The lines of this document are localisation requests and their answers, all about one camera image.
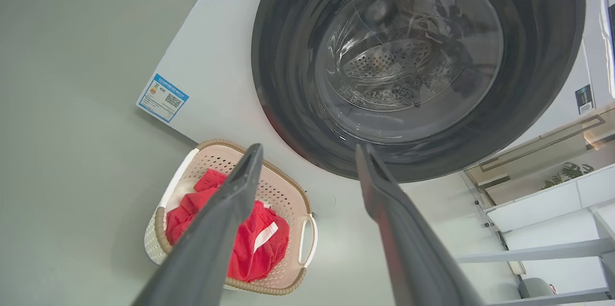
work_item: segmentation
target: blue and white sticker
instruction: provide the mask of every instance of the blue and white sticker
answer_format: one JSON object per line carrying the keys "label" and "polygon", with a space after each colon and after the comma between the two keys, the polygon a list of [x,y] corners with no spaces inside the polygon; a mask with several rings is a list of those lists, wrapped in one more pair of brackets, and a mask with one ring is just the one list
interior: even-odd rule
{"label": "blue and white sticker", "polygon": [[139,105],[165,122],[170,122],[187,100],[187,94],[156,74]]}

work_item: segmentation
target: washing machine door glass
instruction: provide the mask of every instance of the washing machine door glass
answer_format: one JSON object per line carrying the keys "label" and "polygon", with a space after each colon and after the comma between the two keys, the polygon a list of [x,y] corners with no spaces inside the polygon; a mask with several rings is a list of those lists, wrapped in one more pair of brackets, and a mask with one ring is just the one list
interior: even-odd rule
{"label": "washing machine door glass", "polygon": [[252,73],[299,155],[357,178],[368,142],[398,182],[508,146],[575,62],[585,0],[261,0]]}
{"label": "washing machine door glass", "polygon": [[351,0],[316,58],[332,119],[358,139],[408,142],[468,114],[498,73],[503,35],[488,0]]}

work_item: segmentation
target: green plant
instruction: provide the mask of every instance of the green plant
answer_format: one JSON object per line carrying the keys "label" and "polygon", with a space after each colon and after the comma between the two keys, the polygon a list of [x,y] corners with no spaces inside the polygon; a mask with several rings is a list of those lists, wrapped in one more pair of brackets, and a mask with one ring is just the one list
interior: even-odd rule
{"label": "green plant", "polygon": [[575,179],[575,177],[580,177],[583,174],[588,174],[594,171],[593,166],[590,166],[587,163],[583,163],[582,166],[583,166],[583,170],[580,170],[580,166],[578,166],[577,164],[574,164],[571,162],[565,162],[564,168],[562,168],[562,174],[564,174],[564,176],[567,179],[566,180],[562,179],[562,176],[560,175],[560,173],[557,173],[557,175],[553,175],[551,179],[544,181],[544,187],[541,188],[541,190],[561,184],[564,181]]}

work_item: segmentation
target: black sticker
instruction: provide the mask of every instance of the black sticker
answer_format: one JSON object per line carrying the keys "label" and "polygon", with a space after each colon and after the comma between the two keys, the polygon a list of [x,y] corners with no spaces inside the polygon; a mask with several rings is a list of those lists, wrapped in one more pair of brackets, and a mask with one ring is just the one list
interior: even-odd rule
{"label": "black sticker", "polygon": [[591,97],[591,87],[589,85],[575,91],[575,95],[577,97],[579,115],[593,109],[593,98]]}

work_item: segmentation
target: red cloth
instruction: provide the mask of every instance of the red cloth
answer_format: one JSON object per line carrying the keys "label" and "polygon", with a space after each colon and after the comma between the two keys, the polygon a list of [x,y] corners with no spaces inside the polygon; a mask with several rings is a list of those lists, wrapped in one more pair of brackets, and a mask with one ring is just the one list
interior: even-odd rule
{"label": "red cloth", "polygon": [[[194,185],[196,193],[185,195],[180,205],[167,213],[166,234],[171,245],[175,245],[182,237],[224,179],[226,175],[208,170]],[[273,222],[278,227],[277,231],[254,251],[255,239]],[[266,278],[275,265],[283,260],[288,247],[288,235],[288,223],[277,216],[274,210],[265,208],[261,201],[256,201],[252,214],[237,230],[228,277],[244,282]]]}

